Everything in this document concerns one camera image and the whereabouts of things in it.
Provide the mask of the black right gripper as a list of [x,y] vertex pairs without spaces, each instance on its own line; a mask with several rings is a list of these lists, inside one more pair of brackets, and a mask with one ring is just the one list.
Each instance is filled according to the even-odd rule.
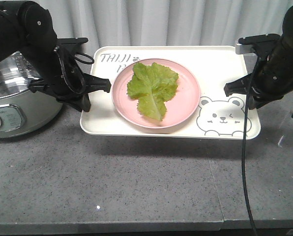
[[268,103],[276,100],[280,100],[287,93],[293,91],[293,81],[279,94],[273,94],[272,92],[264,92],[259,88],[256,88],[254,82],[248,85],[250,81],[251,74],[248,74],[236,81],[226,83],[224,86],[224,92],[226,96],[231,96],[234,93],[247,95],[249,93],[249,98],[247,99],[247,106],[249,110],[259,109]]

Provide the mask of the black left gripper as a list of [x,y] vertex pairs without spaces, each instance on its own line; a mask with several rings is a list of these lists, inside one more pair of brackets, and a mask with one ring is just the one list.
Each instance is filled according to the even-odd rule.
[[111,83],[108,79],[102,79],[86,73],[72,73],[55,76],[50,81],[45,78],[33,80],[28,89],[49,95],[57,102],[72,107],[79,112],[89,112],[91,103],[88,94],[102,90],[109,93]]

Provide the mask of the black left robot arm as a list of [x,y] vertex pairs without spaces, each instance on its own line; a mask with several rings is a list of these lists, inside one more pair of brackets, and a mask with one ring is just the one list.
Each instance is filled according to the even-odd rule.
[[79,51],[87,38],[59,39],[49,10],[34,1],[0,1],[0,62],[20,52],[40,75],[29,82],[31,92],[52,96],[79,112],[88,112],[88,94],[110,92],[108,79],[84,73],[78,63],[94,64]]

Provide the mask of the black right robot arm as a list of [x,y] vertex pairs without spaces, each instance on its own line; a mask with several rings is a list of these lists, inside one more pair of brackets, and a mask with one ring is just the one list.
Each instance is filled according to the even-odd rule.
[[282,35],[270,33],[242,37],[236,45],[238,54],[254,53],[257,62],[252,73],[225,84],[226,96],[249,95],[250,110],[280,100],[293,91],[293,6],[282,23]]

